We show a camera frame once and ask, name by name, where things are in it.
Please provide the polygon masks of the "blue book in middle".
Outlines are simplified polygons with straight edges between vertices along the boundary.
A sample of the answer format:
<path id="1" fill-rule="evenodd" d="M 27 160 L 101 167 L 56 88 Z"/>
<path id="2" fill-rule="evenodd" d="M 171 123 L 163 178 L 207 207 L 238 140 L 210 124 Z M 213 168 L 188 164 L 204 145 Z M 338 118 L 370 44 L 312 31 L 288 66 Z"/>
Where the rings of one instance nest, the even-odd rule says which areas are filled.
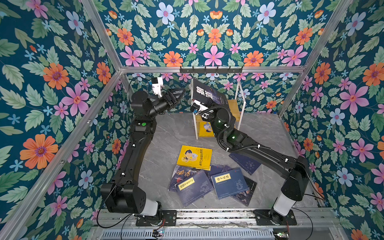
<path id="1" fill-rule="evenodd" d="M 205 173 L 206 173 L 208 179 L 211 181 L 213 175 L 217 175 L 219 173 L 224 173 L 224 172 L 227 172 L 230 170 L 232 170 L 232 168 L 227 166 L 227 165 L 211 165 L 210 170 L 205 171 Z"/>

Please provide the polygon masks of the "dark patterned book bottom right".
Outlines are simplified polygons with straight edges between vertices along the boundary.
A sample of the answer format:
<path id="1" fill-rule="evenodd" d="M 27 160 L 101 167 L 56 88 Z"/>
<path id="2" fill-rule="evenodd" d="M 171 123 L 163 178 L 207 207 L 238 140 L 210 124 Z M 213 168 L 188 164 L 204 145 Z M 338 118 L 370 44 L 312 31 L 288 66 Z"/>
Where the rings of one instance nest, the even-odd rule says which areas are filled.
<path id="1" fill-rule="evenodd" d="M 247 183 L 247 186 L 249 189 L 245 192 L 241 192 L 236 195 L 232 195 L 231 198 L 238 201 L 239 203 L 243 204 L 244 206 L 248 207 L 250 204 L 250 201 L 252 199 L 252 196 L 254 194 L 254 191 L 256 189 L 257 183 L 247 177 L 245 177 L 245 181 Z"/>

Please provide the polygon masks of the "blue book yellow label right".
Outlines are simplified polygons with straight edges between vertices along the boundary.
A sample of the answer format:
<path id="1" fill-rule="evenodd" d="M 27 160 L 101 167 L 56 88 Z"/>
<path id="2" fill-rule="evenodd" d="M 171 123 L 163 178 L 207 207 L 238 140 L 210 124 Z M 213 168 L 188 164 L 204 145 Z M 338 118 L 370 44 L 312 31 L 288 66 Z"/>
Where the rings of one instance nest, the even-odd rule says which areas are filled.
<path id="1" fill-rule="evenodd" d="M 219 200 L 249 190 L 240 168 L 213 175 L 211 179 Z"/>

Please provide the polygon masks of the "small dark blue book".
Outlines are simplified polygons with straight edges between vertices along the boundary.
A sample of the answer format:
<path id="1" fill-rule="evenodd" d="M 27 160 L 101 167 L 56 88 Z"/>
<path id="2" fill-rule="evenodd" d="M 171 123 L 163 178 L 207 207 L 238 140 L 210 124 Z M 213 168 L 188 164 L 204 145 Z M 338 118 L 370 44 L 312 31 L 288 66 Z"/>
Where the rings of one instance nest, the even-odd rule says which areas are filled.
<path id="1" fill-rule="evenodd" d="M 229 157 L 234 160 L 241 168 L 243 168 L 249 175 L 252 175 L 261 166 L 261 163 L 258 161 L 237 153 L 231 153 Z"/>

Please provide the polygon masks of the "black wolf cover book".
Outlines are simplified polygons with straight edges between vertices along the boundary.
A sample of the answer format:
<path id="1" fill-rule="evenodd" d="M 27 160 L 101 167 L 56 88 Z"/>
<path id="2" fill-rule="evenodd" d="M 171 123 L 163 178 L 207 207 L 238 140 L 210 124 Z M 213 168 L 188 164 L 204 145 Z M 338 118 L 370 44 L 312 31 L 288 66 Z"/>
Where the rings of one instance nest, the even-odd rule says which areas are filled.
<path id="1" fill-rule="evenodd" d="M 228 100 L 223 93 L 200 82 L 198 79 L 192 81 L 192 100 L 200 102 L 205 107 L 210 107 L 211 103 L 229 107 Z"/>

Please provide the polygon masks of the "dark book orange calligraphy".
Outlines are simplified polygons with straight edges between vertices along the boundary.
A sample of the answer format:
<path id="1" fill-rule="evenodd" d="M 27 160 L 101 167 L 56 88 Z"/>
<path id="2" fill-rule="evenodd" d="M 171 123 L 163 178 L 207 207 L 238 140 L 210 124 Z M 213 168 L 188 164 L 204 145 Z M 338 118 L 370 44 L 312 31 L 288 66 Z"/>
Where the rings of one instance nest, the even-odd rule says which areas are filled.
<path id="1" fill-rule="evenodd" d="M 176 165 L 174 168 L 173 176 L 171 178 L 170 184 L 168 191 L 170 192 L 176 192 L 176 185 L 179 182 L 182 182 L 184 179 L 194 175 L 197 173 L 199 170 L 195 168 L 189 168 L 189 167 L 184 167 L 184 166 L 179 166 Z"/>

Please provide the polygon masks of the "blue book yellow label left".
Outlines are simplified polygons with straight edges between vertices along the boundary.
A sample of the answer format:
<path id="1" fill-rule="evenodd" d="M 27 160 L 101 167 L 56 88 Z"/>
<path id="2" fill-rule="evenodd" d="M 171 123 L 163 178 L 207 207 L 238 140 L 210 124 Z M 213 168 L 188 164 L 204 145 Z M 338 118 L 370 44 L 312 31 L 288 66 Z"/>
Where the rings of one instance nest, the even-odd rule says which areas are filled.
<path id="1" fill-rule="evenodd" d="M 187 207 L 213 191 L 214 187 L 205 171 L 200 170 L 176 184 L 176 190 L 183 206 Z"/>

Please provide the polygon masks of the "yellow cartoon cover book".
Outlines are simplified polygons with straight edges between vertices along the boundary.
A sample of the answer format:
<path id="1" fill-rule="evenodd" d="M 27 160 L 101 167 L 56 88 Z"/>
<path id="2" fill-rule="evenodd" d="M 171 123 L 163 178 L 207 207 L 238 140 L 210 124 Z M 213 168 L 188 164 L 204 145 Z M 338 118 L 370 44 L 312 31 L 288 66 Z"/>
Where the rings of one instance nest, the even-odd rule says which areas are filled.
<path id="1" fill-rule="evenodd" d="M 211 169 L 212 154 L 212 149 L 183 145 L 177 165 L 209 171 Z"/>

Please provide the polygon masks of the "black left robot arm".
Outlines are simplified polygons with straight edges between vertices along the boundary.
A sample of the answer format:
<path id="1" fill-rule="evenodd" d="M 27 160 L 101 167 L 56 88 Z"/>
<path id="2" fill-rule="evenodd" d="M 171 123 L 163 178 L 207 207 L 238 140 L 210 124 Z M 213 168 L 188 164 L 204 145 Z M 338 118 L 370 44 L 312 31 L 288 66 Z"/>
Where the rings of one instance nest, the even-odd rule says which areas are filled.
<path id="1" fill-rule="evenodd" d="M 145 191 L 139 188 L 139 174 L 145 153 L 156 131 L 156 116 L 176 107 L 184 95 L 185 89 L 166 91 L 154 101 L 145 91 L 132 95 L 134 119 L 131 122 L 126 153 L 111 182 L 101 187 L 101 194 L 109 212 L 150 217 L 159 215 L 161 204 L 149 200 Z"/>

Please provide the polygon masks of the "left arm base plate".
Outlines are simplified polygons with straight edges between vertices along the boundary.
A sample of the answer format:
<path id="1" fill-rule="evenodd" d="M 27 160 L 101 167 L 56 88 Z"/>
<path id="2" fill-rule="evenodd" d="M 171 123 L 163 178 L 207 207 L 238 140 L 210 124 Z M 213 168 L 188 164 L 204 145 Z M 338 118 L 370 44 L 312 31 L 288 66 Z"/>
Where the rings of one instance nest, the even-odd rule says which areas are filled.
<path id="1" fill-rule="evenodd" d="M 174 227 L 177 220 L 176 210 L 158 210 L 155 216 L 138 216 L 137 227 Z"/>

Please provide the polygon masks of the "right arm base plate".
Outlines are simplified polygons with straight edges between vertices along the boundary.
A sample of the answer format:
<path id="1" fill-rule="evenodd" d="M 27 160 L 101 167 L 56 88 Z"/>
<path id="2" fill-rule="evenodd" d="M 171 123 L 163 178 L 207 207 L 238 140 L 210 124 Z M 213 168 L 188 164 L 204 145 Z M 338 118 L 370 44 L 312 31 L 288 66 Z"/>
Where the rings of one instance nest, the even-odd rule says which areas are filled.
<path id="1" fill-rule="evenodd" d="M 286 216 L 278 214 L 273 209 L 254 210 L 253 213 L 258 226 L 296 226 L 298 224 L 292 210 Z"/>

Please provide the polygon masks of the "blue book yellow label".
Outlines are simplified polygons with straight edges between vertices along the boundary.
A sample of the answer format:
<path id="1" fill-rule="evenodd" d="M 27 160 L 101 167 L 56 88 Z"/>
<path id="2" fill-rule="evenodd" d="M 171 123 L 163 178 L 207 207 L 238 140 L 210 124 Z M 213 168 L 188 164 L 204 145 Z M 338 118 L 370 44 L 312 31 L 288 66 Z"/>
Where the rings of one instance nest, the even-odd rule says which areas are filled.
<path id="1" fill-rule="evenodd" d="M 219 200 L 249 190 L 240 168 L 213 175 L 211 179 Z"/>
<path id="2" fill-rule="evenodd" d="M 213 191 L 214 187 L 205 171 L 200 170 L 176 184 L 176 190 L 183 206 L 187 207 Z"/>

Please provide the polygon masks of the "yellow book under shelf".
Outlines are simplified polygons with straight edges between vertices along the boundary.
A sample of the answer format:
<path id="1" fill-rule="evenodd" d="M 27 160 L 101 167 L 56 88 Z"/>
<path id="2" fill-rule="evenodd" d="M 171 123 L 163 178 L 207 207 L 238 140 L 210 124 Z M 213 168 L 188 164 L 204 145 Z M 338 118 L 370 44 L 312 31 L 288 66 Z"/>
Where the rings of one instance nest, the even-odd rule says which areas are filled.
<path id="1" fill-rule="evenodd" d="M 213 138 L 214 132 L 209 122 L 200 122 L 199 125 L 199 137 Z"/>

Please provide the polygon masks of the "aluminium mounting rail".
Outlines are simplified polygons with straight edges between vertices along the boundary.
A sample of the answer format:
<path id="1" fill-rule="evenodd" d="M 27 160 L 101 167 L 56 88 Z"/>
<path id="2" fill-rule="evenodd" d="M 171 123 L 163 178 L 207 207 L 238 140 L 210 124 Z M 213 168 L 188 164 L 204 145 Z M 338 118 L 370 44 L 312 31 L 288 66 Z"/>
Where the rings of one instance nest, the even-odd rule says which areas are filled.
<path id="1" fill-rule="evenodd" d="M 340 228 L 342 226 L 331 208 L 295 208 L 296 226 L 258 226 L 254 210 L 259 209 L 175 209 L 177 220 L 174 227 L 146 227 L 147 229 L 175 228 L 250 228 L 250 229 L 295 229 L 295 228 Z"/>

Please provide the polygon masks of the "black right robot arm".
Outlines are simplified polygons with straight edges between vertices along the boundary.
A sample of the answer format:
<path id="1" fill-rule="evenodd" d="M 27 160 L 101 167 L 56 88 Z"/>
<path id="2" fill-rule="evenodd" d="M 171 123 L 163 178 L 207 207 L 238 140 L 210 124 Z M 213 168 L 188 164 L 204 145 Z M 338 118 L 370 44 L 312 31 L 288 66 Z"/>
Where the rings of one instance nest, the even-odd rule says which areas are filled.
<path id="1" fill-rule="evenodd" d="M 194 101 L 191 111 L 211 124 L 217 143 L 223 150 L 254 159 L 285 179 L 270 216 L 287 217 L 293 206 L 302 201 L 309 184 L 307 159 L 302 156 L 294 158 L 281 154 L 235 129 L 235 117 L 229 108 L 223 105 L 211 102 L 206 107 Z"/>

